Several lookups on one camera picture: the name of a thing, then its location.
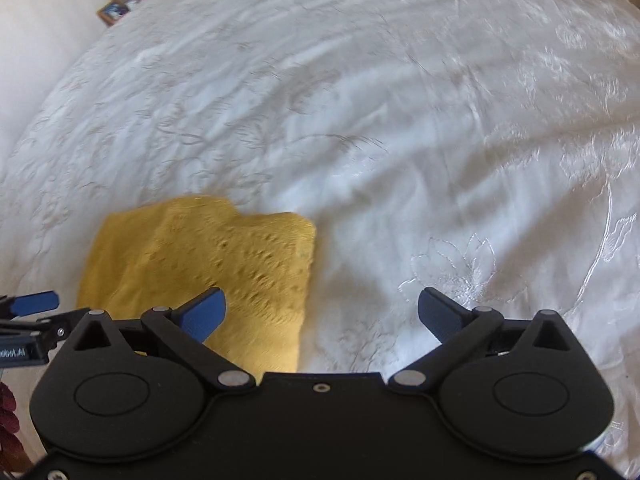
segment white duvet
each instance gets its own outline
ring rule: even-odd
[[[429,351],[427,285],[553,308],[616,399],[600,452],[634,476],[638,127],[625,0],[145,0],[8,161],[0,289],[70,308],[113,211],[185,193],[296,211],[318,226],[302,370],[389,375]],[[33,371],[5,379],[26,426]]]

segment screw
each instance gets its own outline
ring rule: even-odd
[[[331,389],[331,386],[329,386],[326,383],[318,383],[318,384],[314,384],[314,391],[318,394],[325,394],[327,393],[329,390]]]
[[[68,480],[68,478],[62,471],[58,471],[57,469],[55,469],[53,471],[49,471],[47,480]]]
[[[251,380],[251,375],[242,370],[227,370],[222,372],[218,376],[218,382],[229,386],[230,388],[237,388],[238,386],[245,386]]]
[[[394,375],[394,380],[400,386],[420,386],[427,376],[418,370],[400,370]]]

